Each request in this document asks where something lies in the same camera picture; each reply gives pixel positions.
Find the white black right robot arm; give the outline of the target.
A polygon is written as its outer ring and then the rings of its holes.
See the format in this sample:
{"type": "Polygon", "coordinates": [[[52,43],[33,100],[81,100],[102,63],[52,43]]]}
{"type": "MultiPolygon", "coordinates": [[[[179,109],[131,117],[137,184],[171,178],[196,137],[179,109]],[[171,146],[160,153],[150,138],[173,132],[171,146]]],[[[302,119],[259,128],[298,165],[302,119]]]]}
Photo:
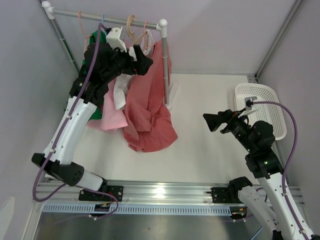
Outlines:
{"type": "Polygon", "coordinates": [[[227,196],[232,202],[241,202],[249,208],[260,224],[269,231],[273,240],[318,240],[299,212],[284,176],[284,169],[272,150],[275,141],[273,126],[265,121],[249,125],[241,111],[230,109],[218,114],[203,114],[211,132],[220,125],[222,134],[231,133],[248,154],[245,161],[248,169],[258,180],[269,203],[258,196],[250,180],[243,176],[230,180],[227,196]]]}

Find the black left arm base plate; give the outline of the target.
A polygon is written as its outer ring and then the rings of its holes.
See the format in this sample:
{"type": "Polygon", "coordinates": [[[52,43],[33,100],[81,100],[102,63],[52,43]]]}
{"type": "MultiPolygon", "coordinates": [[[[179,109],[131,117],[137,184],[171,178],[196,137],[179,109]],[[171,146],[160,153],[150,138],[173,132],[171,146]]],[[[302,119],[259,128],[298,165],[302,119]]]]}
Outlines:
{"type": "MultiPolygon", "coordinates": [[[[114,196],[119,202],[122,201],[124,187],[121,185],[105,185],[102,186],[99,192],[109,194],[114,196]]],[[[87,202],[113,202],[114,199],[110,196],[94,193],[88,190],[81,190],[78,196],[79,201],[87,201],[87,202]]]]}

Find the coral red t shirt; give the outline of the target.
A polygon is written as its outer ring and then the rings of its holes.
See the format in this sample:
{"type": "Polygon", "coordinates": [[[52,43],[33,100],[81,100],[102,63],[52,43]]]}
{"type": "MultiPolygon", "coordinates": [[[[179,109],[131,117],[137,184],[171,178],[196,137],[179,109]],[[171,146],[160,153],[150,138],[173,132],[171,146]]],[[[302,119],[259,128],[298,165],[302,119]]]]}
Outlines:
{"type": "Polygon", "coordinates": [[[162,42],[154,45],[153,64],[146,75],[135,75],[129,85],[124,115],[127,126],[123,136],[136,152],[157,152],[169,147],[178,135],[172,125],[171,113],[164,104],[162,42]]]}

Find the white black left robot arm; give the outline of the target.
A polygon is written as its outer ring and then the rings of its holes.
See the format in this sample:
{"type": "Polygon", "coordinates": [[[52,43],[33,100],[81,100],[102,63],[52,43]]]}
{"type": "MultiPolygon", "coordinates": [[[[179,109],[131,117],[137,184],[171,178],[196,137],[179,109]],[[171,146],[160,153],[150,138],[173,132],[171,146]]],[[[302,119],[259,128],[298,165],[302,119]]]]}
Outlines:
{"type": "Polygon", "coordinates": [[[108,43],[92,43],[73,82],[67,107],[52,140],[42,153],[32,156],[32,163],[69,186],[90,189],[97,201],[107,197],[104,179],[73,161],[80,136],[108,92],[108,84],[121,74],[144,76],[153,60],[145,56],[138,44],[121,50],[108,43]]]}

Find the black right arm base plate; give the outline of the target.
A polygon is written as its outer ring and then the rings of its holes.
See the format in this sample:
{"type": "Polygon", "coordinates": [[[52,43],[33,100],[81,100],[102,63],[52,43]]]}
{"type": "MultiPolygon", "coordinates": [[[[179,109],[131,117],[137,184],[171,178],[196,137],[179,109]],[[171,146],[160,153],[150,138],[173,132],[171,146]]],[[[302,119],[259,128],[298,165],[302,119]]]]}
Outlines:
{"type": "Polygon", "coordinates": [[[229,190],[228,187],[212,187],[206,192],[211,195],[214,204],[240,204],[241,201],[236,196],[236,193],[229,190]]]}

